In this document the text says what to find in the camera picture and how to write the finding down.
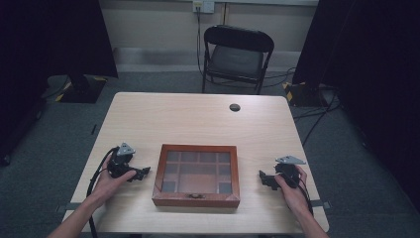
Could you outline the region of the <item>person's left hand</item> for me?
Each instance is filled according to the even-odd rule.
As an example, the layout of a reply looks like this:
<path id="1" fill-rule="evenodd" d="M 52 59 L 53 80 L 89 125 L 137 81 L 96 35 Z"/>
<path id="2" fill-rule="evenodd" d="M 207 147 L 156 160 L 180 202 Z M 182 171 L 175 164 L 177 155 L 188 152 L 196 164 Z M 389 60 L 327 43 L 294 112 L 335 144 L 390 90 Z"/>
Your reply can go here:
<path id="1" fill-rule="evenodd" d="M 136 174 L 135 171 L 128 171 L 118 178 L 112 178 L 107 170 L 107 166 L 103 167 L 101 175 L 90 194 L 95 208 L 100 207 L 109 199 L 128 179 L 131 179 Z"/>

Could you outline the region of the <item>black folding chair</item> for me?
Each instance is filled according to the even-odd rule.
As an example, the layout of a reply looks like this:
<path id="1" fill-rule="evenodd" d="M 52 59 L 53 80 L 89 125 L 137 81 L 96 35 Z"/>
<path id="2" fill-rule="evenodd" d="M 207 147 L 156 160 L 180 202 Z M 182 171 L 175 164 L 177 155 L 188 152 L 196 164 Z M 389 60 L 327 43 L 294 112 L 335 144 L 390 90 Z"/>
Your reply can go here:
<path id="1" fill-rule="evenodd" d="M 227 25 L 216 25 L 204 32 L 204 70 L 202 91 L 206 79 L 226 78 L 253 84 L 261 93 L 269 59 L 274 49 L 273 39 L 266 33 Z"/>

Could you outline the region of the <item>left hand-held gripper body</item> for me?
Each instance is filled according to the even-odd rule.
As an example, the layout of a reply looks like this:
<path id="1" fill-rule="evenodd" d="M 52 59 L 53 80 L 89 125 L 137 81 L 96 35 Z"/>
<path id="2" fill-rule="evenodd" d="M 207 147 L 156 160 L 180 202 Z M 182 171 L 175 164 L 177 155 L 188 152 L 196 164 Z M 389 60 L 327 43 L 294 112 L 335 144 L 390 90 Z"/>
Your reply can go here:
<path id="1" fill-rule="evenodd" d="M 113 179 L 119 178 L 128 171 L 134 170 L 134 168 L 131 168 L 128 165 L 128 162 L 135 153 L 136 151 L 125 142 L 123 142 L 120 147 L 113 149 L 107 165 L 107 170 Z"/>

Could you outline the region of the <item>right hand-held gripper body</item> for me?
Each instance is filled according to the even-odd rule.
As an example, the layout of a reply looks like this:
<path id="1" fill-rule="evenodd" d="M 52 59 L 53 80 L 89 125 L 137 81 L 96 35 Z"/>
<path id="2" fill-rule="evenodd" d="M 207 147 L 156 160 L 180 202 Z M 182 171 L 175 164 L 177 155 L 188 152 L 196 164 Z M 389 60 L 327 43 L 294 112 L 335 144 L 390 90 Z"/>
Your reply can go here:
<path id="1" fill-rule="evenodd" d="M 274 167 L 275 171 L 281 174 L 290 187 L 297 188 L 300 176 L 296 165 L 305 165 L 305 162 L 294 156 L 277 158 L 275 161 L 277 162 L 277 165 Z"/>

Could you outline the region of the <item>person's right hand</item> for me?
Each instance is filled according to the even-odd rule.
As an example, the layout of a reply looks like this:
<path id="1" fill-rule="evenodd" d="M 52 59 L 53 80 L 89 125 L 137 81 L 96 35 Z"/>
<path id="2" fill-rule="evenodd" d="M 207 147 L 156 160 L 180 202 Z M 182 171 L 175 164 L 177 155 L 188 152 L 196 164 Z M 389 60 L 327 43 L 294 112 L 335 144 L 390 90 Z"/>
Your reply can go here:
<path id="1" fill-rule="evenodd" d="M 280 175 L 276 175 L 274 178 L 275 178 L 276 182 L 279 184 L 279 186 L 281 187 L 283 197 L 284 197 L 284 199 L 285 199 L 285 201 L 286 201 L 286 203 L 287 203 L 287 205 L 288 205 L 288 207 L 290 208 L 291 211 L 293 209 L 309 210 L 308 209 L 307 196 L 302 191 L 302 189 L 306 185 L 307 173 L 304 172 L 299 166 L 296 166 L 296 168 L 297 168 L 297 170 L 299 172 L 299 176 L 300 176 L 299 187 L 297 187 L 297 188 L 290 187 L 286 183 L 284 178 Z"/>

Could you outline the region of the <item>white wall outlet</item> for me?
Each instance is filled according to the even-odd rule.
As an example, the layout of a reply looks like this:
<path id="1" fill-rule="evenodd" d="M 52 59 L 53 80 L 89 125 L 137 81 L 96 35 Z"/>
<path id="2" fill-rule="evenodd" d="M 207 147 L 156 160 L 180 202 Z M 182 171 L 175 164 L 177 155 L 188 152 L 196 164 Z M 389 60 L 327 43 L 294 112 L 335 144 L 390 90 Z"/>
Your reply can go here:
<path id="1" fill-rule="evenodd" d="M 192 11 L 194 13 L 213 14 L 215 12 L 215 3 L 208 0 L 194 0 L 192 2 Z"/>

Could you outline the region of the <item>stand base with yellow-black tape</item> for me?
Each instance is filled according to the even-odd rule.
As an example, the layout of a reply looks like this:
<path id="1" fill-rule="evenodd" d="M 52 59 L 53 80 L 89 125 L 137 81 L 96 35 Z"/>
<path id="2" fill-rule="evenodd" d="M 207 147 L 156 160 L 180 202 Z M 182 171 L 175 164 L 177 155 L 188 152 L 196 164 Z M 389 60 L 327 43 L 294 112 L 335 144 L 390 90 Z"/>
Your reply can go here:
<path id="1" fill-rule="evenodd" d="M 282 85 L 286 99 L 295 107 L 326 107 L 328 105 L 322 92 L 317 87 L 311 87 L 305 82 L 292 84 L 286 82 Z"/>

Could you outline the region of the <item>wooden box with glass lid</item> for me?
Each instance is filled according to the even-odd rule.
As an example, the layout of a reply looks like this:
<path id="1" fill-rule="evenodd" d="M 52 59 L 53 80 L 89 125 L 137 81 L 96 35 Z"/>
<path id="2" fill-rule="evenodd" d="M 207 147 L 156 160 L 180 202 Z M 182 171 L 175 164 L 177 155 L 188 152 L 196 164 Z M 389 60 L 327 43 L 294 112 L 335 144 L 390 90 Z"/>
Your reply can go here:
<path id="1" fill-rule="evenodd" d="M 237 208 L 237 147 L 163 144 L 152 200 L 156 206 Z"/>

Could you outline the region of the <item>black stand base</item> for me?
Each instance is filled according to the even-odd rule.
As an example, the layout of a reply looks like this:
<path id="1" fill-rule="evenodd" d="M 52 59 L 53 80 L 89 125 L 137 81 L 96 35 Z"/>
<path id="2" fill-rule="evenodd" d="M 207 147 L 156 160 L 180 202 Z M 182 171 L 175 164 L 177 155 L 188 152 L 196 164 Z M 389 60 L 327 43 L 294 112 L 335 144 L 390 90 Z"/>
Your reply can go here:
<path id="1" fill-rule="evenodd" d="M 106 84 L 103 77 L 71 74 L 70 83 L 56 98 L 62 103 L 95 103 Z"/>

